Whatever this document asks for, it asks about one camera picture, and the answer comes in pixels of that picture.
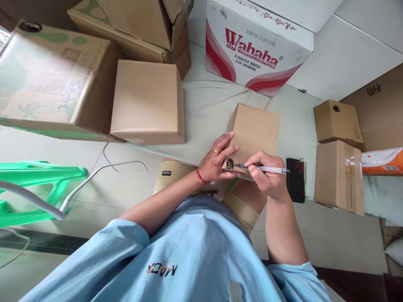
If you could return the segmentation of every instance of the orange package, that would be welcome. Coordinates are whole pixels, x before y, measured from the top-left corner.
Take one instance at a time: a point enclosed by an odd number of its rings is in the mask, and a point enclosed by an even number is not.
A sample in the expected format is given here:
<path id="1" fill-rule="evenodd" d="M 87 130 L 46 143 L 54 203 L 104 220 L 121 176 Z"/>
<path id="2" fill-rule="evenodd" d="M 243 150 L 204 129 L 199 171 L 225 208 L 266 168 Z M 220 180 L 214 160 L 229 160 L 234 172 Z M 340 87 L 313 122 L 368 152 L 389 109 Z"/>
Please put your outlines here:
<path id="1" fill-rule="evenodd" d="M 363 152 L 362 174 L 403 176 L 403 147 Z"/>

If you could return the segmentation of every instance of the forearm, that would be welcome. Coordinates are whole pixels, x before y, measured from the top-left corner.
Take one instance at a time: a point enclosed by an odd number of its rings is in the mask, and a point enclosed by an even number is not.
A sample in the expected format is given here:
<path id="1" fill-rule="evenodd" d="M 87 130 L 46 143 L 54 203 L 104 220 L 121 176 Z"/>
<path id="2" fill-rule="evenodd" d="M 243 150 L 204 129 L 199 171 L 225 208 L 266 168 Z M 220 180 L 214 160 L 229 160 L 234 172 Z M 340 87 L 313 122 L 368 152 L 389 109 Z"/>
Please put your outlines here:
<path id="1" fill-rule="evenodd" d="M 288 192 L 281 200 L 267 198 L 266 240 L 274 263 L 301 265 L 309 261 Z"/>
<path id="2" fill-rule="evenodd" d="M 152 236 L 174 210 L 194 191 L 200 189 L 203 182 L 196 171 L 174 182 L 158 193 L 127 210 L 120 219 L 134 221 L 140 224 Z"/>

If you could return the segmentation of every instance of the green plastic stool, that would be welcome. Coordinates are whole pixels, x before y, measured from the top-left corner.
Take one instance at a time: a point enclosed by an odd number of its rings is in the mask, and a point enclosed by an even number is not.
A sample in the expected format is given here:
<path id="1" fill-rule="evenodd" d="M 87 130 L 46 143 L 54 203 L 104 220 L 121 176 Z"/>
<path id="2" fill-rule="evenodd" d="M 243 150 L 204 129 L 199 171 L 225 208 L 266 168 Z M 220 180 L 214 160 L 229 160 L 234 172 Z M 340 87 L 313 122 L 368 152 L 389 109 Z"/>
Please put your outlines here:
<path id="1" fill-rule="evenodd" d="M 53 189 L 46 203 L 51 206 L 48 206 L 49 208 L 53 207 L 55 211 L 59 211 L 55 206 L 66 189 L 67 184 L 74 180 L 85 179 L 87 175 L 88 170 L 86 168 L 57 166 L 49 164 L 47 161 L 0 163 L 0 181 L 21 187 L 53 184 Z M 16 213 L 12 211 L 7 201 L 0 200 L 0 227 L 29 224 L 49 219 L 55 219 L 55 217 L 42 209 Z"/>

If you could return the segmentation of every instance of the finger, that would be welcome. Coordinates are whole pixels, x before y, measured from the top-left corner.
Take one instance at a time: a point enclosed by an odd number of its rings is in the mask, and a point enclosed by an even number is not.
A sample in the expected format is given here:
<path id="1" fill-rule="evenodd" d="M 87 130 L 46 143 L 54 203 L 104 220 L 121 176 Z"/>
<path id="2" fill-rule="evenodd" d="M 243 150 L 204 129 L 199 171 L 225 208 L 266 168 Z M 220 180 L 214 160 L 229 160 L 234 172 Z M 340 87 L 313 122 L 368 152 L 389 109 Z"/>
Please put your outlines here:
<path id="1" fill-rule="evenodd" d="M 220 180 L 237 178 L 239 175 L 237 172 L 223 172 L 220 173 Z"/>
<path id="2" fill-rule="evenodd" d="M 272 156 L 267 154 L 266 152 L 259 151 L 252 155 L 245 163 L 245 166 L 248 167 L 251 164 L 262 163 L 264 166 L 271 167 L 279 167 L 277 156 Z"/>
<path id="3" fill-rule="evenodd" d="M 234 137 L 234 132 L 231 131 L 229 133 L 221 135 L 213 144 L 211 150 L 217 150 L 218 153 L 221 153 L 225 146 L 229 143 L 229 141 Z"/>
<path id="4" fill-rule="evenodd" d="M 214 149 L 215 149 L 215 147 L 217 146 L 217 144 L 218 144 L 218 143 L 222 140 L 222 138 L 223 138 L 224 136 L 226 136 L 227 134 L 229 134 L 229 132 L 222 134 L 219 138 L 217 138 L 217 139 L 214 141 L 214 144 L 213 144 L 213 146 L 211 147 L 211 151 L 214 151 Z"/>
<path id="5" fill-rule="evenodd" d="M 238 146 L 229 146 L 223 152 L 221 152 L 218 156 L 218 159 L 223 162 L 227 157 L 229 157 L 232 153 L 237 151 L 239 148 Z"/>
<path id="6" fill-rule="evenodd" d="M 255 165 L 250 165 L 248 167 L 249 173 L 251 174 L 253 180 L 259 187 L 261 191 L 266 191 L 269 189 L 269 180 L 267 179 L 266 175 L 262 172 L 261 169 L 256 167 Z"/>

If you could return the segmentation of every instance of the left hand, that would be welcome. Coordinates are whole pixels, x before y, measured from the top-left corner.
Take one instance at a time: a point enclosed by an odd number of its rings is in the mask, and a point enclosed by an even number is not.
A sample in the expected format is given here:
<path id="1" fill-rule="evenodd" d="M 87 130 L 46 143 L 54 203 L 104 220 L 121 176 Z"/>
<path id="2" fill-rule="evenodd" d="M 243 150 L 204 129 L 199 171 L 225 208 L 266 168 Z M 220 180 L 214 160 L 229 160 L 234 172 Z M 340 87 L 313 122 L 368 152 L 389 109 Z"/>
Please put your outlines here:
<path id="1" fill-rule="evenodd" d="M 238 146 L 230 146 L 224 150 L 224 147 L 234 137 L 234 132 L 224 133 L 221 135 L 211 147 L 206 158 L 199 167 L 200 176 L 209 182 L 216 180 L 225 180 L 237 178 L 237 172 L 224 171 L 221 167 L 227 157 L 238 150 Z"/>

